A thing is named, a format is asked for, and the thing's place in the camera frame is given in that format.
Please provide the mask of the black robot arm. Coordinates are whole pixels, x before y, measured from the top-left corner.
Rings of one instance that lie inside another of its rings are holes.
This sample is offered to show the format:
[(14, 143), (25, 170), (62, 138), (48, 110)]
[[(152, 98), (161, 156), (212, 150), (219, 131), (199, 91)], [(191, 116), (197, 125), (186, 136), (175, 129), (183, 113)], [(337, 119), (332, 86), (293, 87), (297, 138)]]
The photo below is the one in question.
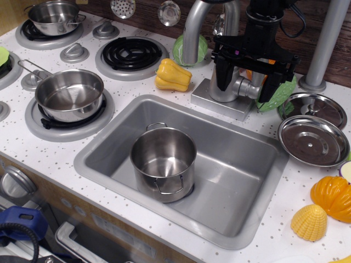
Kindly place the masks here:
[(281, 84), (293, 80), (295, 67), (301, 60), (280, 47), (275, 36), (284, 10), (294, 6), (294, 1), (250, 1), (244, 35), (214, 38), (212, 55), (220, 91), (226, 91), (232, 83), (235, 67), (267, 76), (259, 102), (269, 101)]

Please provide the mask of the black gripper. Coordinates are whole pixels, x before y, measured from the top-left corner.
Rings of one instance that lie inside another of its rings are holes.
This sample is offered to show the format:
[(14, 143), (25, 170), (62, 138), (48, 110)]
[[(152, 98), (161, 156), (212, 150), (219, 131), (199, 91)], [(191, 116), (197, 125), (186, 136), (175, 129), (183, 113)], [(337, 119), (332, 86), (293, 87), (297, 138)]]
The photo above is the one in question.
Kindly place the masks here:
[[(249, 18), (242, 36), (214, 37), (212, 52), (216, 64), (217, 87), (226, 91), (235, 67), (262, 73), (258, 102), (268, 102), (280, 84), (292, 81), (295, 67), (301, 59), (280, 47), (276, 33), (280, 20)], [(268, 60), (275, 60), (271, 65)]]

